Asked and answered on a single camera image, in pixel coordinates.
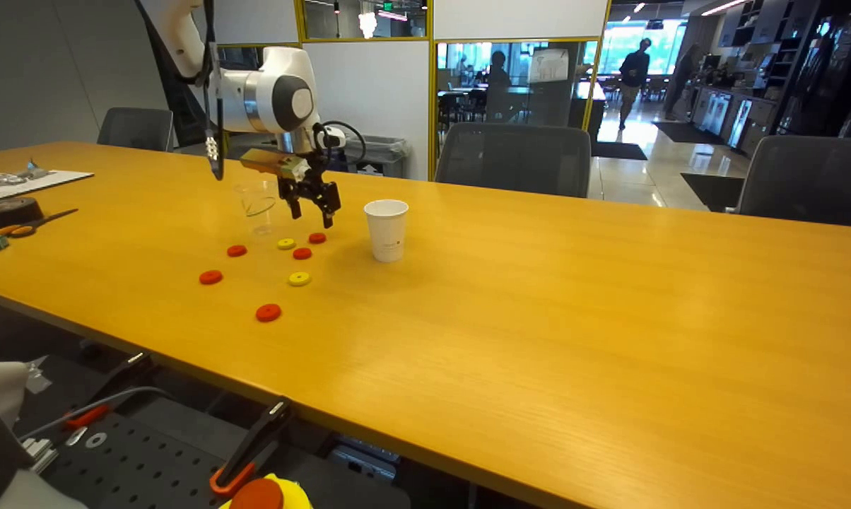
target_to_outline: black chair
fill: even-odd
[[[762,139],[735,213],[851,225],[851,139]]]
[[[172,146],[172,114],[149,106],[110,106],[99,145],[171,149]]]
[[[585,197],[592,139],[576,126],[453,123],[438,181]]]

